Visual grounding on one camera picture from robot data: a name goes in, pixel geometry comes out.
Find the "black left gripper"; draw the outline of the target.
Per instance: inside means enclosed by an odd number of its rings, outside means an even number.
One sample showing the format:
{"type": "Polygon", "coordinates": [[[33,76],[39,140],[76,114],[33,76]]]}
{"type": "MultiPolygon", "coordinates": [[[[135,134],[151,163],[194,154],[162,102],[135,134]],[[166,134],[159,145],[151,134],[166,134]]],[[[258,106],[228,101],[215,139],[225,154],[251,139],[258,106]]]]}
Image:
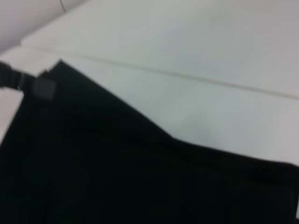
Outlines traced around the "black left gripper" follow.
{"type": "Polygon", "coordinates": [[[0,87],[20,90],[24,95],[47,101],[54,99],[57,89],[54,81],[14,70],[3,62],[0,62],[0,87]]]}

